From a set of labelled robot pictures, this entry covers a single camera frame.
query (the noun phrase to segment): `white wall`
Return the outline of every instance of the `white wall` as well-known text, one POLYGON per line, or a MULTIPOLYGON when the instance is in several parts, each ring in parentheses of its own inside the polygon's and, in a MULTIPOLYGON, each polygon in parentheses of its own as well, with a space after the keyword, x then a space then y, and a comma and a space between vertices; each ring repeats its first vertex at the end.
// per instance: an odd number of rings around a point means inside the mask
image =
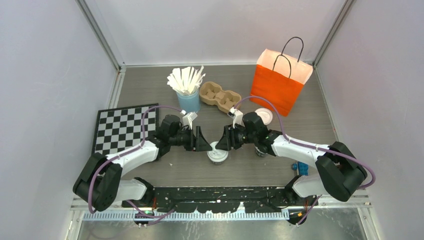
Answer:
POLYGON ((74 0, 0 6, 0 239, 64 239, 116 71, 74 0))
MULTIPOLYGON (((256 62, 293 36, 305 42, 302 60, 313 61, 345 0, 88 2, 127 65, 158 65, 256 62)), ((298 56, 299 47, 287 53, 298 56)))
POLYGON ((357 0, 318 66, 336 131, 375 170, 387 239, 422 239, 424 2, 357 0))

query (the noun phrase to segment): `blue cup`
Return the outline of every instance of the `blue cup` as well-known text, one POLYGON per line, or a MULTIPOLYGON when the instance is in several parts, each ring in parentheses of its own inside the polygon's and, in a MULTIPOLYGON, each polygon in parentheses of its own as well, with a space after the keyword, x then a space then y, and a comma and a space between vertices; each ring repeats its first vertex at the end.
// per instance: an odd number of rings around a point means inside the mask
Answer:
POLYGON ((199 89, 196 89, 196 91, 189 96, 181 95, 178 92, 176 96, 178 97, 179 107, 187 113, 197 113, 200 110, 199 89))

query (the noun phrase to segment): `cardboard cup holder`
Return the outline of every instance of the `cardboard cup holder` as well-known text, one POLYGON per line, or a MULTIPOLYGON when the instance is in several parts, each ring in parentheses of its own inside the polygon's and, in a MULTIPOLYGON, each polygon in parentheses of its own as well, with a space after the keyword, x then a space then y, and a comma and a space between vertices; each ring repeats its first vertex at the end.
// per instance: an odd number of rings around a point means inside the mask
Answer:
POLYGON ((208 105, 216 105, 218 109, 224 113, 228 113, 230 109, 236 105, 242 96, 240 94, 231 91, 223 90, 223 88, 212 81, 207 81, 203 83, 199 90, 200 100, 208 105))

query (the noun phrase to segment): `white cup lid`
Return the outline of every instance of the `white cup lid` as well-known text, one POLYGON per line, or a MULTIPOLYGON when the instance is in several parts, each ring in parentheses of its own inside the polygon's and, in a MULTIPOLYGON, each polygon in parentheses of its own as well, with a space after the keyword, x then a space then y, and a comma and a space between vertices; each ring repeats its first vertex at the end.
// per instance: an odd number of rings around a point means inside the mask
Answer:
POLYGON ((210 144, 212 151, 207 152, 207 156, 212 162, 220 163, 223 162, 228 157, 228 151, 215 149, 215 146, 218 144, 217 141, 214 141, 210 144))
POLYGON ((258 108, 254 111, 262 119, 263 124, 268 125, 273 120, 273 113, 266 108, 258 108))

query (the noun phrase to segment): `corrugated white strip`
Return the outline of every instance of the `corrugated white strip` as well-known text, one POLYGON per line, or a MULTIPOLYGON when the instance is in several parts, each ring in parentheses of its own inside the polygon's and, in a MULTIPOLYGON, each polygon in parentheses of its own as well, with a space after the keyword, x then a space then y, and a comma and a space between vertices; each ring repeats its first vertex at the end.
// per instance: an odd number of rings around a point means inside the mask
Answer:
MULTIPOLYGON (((107 210, 91 214, 84 214, 83 221, 133 221, 137 211, 135 210, 107 210)), ((163 215, 163 212, 154 211, 156 216, 163 215)), ((180 213, 174 212, 166 216, 162 221, 246 221, 246 220, 288 220, 289 210, 282 209, 281 212, 266 213, 245 213, 244 210, 237 210, 233 213, 180 213)))

